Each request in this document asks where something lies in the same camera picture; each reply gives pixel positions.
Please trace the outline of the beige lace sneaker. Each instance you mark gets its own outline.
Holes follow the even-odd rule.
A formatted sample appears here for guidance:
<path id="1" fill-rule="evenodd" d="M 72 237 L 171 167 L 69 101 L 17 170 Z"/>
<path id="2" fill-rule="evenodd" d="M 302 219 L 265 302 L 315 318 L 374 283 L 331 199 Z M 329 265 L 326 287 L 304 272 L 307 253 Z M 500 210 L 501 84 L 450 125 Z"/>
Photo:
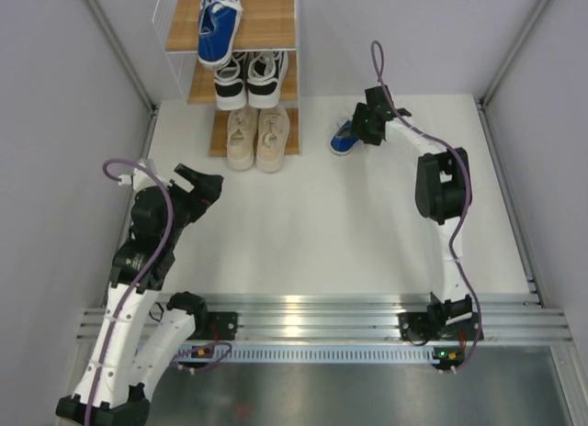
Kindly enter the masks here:
<path id="1" fill-rule="evenodd" d="M 232 170 L 244 171 L 253 165 L 257 126 L 258 111 L 251 106 L 230 113 L 227 120 L 226 154 Z"/>
<path id="2" fill-rule="evenodd" d="M 255 156 L 259 170 L 271 174 L 281 169 L 289 131 L 288 112 L 282 105 L 260 110 Z"/>

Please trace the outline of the wooden three-tier shoe shelf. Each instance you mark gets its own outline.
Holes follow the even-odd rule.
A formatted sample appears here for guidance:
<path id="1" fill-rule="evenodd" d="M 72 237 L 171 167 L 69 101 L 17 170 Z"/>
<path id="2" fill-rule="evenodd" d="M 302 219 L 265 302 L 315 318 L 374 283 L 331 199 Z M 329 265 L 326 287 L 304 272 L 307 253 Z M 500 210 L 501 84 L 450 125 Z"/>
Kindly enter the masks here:
<path id="1" fill-rule="evenodd" d="M 180 95 L 190 105 L 216 106 L 213 71 L 197 59 L 201 0 L 157 0 L 153 29 L 174 75 Z M 236 51 L 284 50 L 288 71 L 280 103 L 288 111 L 290 133 L 285 154 L 300 153 L 298 0 L 241 0 L 243 18 L 234 41 Z"/>

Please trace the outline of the black white sneaker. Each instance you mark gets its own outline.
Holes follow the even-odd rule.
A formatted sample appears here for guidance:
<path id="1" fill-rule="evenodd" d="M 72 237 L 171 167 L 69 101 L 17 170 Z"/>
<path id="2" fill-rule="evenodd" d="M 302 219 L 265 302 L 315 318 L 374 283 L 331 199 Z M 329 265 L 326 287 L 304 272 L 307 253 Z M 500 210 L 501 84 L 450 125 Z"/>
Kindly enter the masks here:
<path id="1" fill-rule="evenodd" d="M 285 50 L 255 52 L 247 69 L 249 105 L 257 109 L 276 107 L 288 71 L 288 53 Z"/>
<path id="2" fill-rule="evenodd" d="M 245 89 L 249 54 L 235 52 L 229 61 L 214 72 L 216 104 L 219 110 L 233 111 L 247 103 Z"/>

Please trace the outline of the aluminium mounting rail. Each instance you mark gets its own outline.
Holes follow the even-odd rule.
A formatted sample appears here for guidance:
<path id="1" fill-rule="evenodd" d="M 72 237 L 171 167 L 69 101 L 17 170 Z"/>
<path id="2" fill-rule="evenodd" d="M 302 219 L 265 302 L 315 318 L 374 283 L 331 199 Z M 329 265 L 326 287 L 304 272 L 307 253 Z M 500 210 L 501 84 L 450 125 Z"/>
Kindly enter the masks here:
<path id="1" fill-rule="evenodd" d="M 401 340 L 399 316 L 423 310 L 428 296 L 208 295 L 212 311 L 237 315 L 241 343 L 384 344 Z M 568 345 L 571 330 L 563 310 L 544 308 L 536 294 L 483 295 L 485 346 Z"/>

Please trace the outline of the blue canvas sneaker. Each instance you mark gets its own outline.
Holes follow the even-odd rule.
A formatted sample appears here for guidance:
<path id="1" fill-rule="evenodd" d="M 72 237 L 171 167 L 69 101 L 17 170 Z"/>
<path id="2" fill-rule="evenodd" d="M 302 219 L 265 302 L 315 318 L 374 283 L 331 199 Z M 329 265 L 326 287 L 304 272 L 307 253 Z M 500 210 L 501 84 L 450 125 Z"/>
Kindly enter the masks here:
<path id="1" fill-rule="evenodd" d="M 333 154 L 344 156 L 349 154 L 359 143 L 359 138 L 352 131 L 352 120 L 347 119 L 341 123 L 329 142 Z"/>
<path id="2" fill-rule="evenodd" d="M 198 59 L 209 69 L 226 64 L 243 15 L 241 0 L 201 0 L 198 13 Z"/>

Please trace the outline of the left aluminium frame post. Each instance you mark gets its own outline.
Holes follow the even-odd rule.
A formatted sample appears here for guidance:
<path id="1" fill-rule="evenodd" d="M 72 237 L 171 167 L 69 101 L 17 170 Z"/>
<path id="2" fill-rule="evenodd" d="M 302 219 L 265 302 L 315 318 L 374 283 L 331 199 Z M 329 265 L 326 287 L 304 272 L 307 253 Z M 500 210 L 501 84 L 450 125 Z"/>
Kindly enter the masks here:
<path id="1" fill-rule="evenodd" d="M 137 97 L 141 100 L 149 115 L 156 115 L 156 104 L 152 101 L 148 92 L 141 81 L 141 78 L 131 62 L 129 54 L 126 52 L 116 30 L 112 26 L 105 10 L 98 0 L 82 0 L 90 16 L 107 42 L 111 52 L 117 60 L 119 66 L 127 76 Z"/>

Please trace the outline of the right aluminium frame post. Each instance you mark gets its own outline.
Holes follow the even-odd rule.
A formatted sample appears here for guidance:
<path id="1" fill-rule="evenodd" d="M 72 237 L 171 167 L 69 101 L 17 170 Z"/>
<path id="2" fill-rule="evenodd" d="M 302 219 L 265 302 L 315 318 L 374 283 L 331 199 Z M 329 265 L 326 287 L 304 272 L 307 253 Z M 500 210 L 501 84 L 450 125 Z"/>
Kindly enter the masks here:
<path id="1" fill-rule="evenodd" d="M 490 80 L 482 96 L 477 100 L 478 110 L 484 113 L 504 79 L 515 65 L 526 44 L 530 41 L 542 17 L 546 15 L 554 0 L 537 0 L 528 12 L 522 27 L 518 30 L 514 41 L 508 48 L 499 68 Z"/>

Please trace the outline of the aluminium frame post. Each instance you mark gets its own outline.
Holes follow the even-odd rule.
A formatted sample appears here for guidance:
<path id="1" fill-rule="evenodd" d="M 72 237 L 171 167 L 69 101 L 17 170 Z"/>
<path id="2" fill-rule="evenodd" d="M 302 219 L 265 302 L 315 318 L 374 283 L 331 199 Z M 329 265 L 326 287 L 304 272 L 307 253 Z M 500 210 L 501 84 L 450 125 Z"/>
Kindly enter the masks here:
<path id="1" fill-rule="evenodd" d="M 127 76 L 137 97 L 141 100 L 149 115 L 156 115 L 156 104 L 152 101 L 148 92 L 141 81 L 141 78 L 131 62 L 129 54 L 126 52 L 116 30 L 112 26 L 105 10 L 98 0 L 82 0 L 90 16 L 107 42 L 111 52 L 117 60 L 119 66 Z"/>
<path id="2" fill-rule="evenodd" d="M 522 27 L 518 30 L 514 41 L 508 48 L 499 68 L 490 80 L 482 96 L 477 100 L 478 110 L 484 113 L 504 79 L 515 65 L 526 44 L 530 41 L 542 17 L 546 15 L 554 0 L 537 0 L 528 12 Z"/>

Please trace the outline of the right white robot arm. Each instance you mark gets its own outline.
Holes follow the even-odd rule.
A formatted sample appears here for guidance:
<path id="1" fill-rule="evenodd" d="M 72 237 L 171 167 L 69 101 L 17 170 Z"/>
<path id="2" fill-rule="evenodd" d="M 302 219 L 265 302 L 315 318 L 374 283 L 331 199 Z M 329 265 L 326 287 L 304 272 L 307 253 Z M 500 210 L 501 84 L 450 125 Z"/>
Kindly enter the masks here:
<path id="1" fill-rule="evenodd" d="M 435 270 L 424 339 L 459 333 L 461 344 L 475 347 L 483 339 L 481 303 L 462 261 L 461 231 L 473 199 L 467 151 L 421 131 L 410 111 L 394 105 L 386 85 L 365 90 L 351 130 L 366 144 L 391 144 L 409 164 L 414 206 L 425 222 Z"/>

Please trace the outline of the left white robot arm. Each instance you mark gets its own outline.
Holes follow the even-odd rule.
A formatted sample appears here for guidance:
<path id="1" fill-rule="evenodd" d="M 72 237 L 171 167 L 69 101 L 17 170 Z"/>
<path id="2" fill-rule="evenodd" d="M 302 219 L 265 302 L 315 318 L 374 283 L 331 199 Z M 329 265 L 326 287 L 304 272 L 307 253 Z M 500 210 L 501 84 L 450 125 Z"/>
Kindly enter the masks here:
<path id="1" fill-rule="evenodd" d="M 170 297 L 149 339 L 141 340 L 175 262 L 180 236 L 221 197 L 224 179 L 180 163 L 174 172 L 190 184 L 186 190 L 158 176 L 148 160 L 109 159 L 102 170 L 118 185 L 132 188 L 130 229 L 112 260 L 117 275 L 108 284 L 93 352 L 73 393 L 59 399 L 55 414 L 77 425 L 143 425 L 154 390 L 180 346 L 209 330 L 206 300 L 181 292 Z"/>

